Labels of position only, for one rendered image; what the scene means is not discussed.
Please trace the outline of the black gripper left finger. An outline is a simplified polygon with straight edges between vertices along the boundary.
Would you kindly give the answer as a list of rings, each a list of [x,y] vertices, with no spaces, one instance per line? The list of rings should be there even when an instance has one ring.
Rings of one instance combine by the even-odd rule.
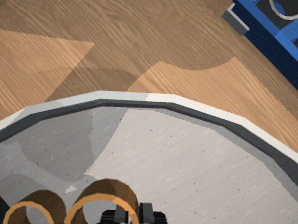
[[[116,204],[116,210],[106,210],[97,224],[128,224],[129,211]]]

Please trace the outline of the bronze bushing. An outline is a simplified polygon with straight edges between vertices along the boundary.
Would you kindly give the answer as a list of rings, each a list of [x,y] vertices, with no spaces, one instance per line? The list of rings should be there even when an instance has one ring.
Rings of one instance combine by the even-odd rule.
[[[62,224],[66,217],[66,206],[63,200],[49,190],[35,191],[16,204],[7,212],[3,224],[31,224],[26,215],[26,207],[40,209],[47,217],[49,224]]]
[[[129,224],[139,224],[139,203],[136,194],[125,183],[115,179],[94,181],[86,187],[69,210],[64,224],[88,224],[83,214],[83,205],[95,200],[112,201],[129,211]]]

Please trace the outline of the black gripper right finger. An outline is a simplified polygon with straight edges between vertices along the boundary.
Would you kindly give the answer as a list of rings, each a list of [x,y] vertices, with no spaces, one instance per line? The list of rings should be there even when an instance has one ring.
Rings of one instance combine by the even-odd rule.
[[[155,221],[154,221],[155,220]],[[158,222],[158,223],[155,223]],[[159,223],[163,222],[163,223]],[[153,211],[152,203],[140,203],[139,224],[168,224],[166,215]]]

